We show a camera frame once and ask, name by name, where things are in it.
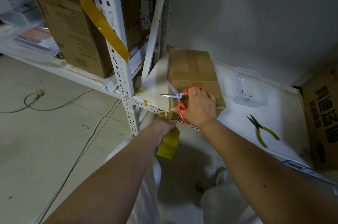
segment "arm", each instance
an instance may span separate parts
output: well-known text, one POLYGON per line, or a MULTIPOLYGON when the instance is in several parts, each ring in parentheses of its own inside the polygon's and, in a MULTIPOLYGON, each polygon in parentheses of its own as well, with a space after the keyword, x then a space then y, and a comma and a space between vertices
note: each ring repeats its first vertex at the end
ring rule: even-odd
POLYGON ((44 224, 125 224, 156 146, 174 127, 175 123, 155 120, 83 181, 44 224))
POLYGON ((305 179, 219 122, 215 103, 214 96, 191 88, 189 106, 182 115, 207 137, 264 223, 337 222, 337 216, 322 205, 323 199, 314 198, 305 179))

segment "hand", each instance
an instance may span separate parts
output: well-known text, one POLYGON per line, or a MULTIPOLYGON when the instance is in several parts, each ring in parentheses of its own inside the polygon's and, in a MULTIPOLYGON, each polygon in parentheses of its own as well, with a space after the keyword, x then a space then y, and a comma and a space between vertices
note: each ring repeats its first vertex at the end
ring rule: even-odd
MULTIPOLYGON (((200 90, 197 87, 191 87, 188 90, 189 105, 188 109, 183 111, 182 116, 188 122, 198 129, 209 121, 216 120, 216 98, 215 96, 200 90)), ((177 107, 170 109, 174 113, 178 113, 177 107)))
POLYGON ((156 137, 158 140, 158 145, 162 141, 162 137, 166 135, 171 129, 176 128, 175 122, 169 122, 167 120, 158 118, 155 119, 148 128, 153 129, 156 132, 156 137))

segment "tile floor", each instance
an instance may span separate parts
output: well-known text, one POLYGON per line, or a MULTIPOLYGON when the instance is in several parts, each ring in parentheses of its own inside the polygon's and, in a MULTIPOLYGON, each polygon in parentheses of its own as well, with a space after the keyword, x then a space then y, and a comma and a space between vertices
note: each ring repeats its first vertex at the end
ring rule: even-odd
MULTIPOLYGON (((22 108, 23 98, 36 89, 46 93, 34 105, 37 109, 60 106, 89 90, 8 56, 0 57, 0 111, 22 108)), ((93 127, 115 100, 91 91, 58 110, 26 109, 0 114, 0 223, 35 223, 64 181, 93 127)), ((141 128, 155 117, 148 113, 141 128)), ((201 193, 195 190, 195 184, 201 182, 204 189, 213 186, 218 165, 224 164, 200 132, 185 125, 179 125, 179 129, 180 144, 174 158, 158 158, 162 167, 158 195, 161 218, 163 224, 203 223, 201 193)), ((118 100, 102 120, 92 144, 48 214, 130 135, 124 108, 118 100)))

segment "forearm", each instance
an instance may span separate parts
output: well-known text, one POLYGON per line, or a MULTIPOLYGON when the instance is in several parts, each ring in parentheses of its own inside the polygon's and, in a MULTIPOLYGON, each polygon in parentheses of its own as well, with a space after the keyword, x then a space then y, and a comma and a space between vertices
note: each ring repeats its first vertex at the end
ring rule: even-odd
POLYGON ((238 189, 264 223, 314 221, 304 180, 237 133, 211 121, 201 131, 221 156, 238 189))
POLYGON ((91 174, 44 222, 126 223, 158 143, 148 127, 91 174))

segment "person's left hand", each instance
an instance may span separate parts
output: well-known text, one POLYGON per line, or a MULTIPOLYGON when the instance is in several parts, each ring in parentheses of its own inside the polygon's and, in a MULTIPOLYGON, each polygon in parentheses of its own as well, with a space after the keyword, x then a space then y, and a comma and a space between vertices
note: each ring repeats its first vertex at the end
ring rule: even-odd
POLYGON ((171 129, 177 128, 175 122, 169 122, 161 118, 154 120, 148 127, 155 130, 158 144, 161 143, 162 137, 166 135, 171 129))

